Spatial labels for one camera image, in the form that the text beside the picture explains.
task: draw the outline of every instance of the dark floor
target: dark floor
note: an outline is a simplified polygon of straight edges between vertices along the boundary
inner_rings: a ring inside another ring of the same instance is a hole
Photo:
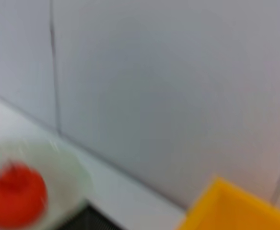
[[[122,230],[88,205],[78,215],[57,230]]]

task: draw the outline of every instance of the white countertop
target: white countertop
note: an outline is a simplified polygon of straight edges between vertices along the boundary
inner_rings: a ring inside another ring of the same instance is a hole
[[[0,141],[13,139],[52,140],[75,154],[97,193],[97,199],[88,199],[124,229],[174,230],[185,216],[178,206],[0,102]]]

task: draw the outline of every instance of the tomato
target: tomato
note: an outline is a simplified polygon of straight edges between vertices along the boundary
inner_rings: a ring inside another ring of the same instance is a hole
[[[42,176],[23,163],[14,162],[0,173],[0,228],[27,226],[37,220],[47,204]]]

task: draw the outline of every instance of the white wall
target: white wall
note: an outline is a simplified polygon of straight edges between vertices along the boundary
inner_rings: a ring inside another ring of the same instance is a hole
[[[55,126],[49,0],[0,0],[0,97]]]
[[[280,0],[55,0],[63,132],[188,205],[280,174]]]

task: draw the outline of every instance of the yellow container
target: yellow container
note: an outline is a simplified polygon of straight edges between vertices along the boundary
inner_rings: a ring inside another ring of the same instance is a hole
[[[216,179],[179,230],[280,230],[280,210]]]

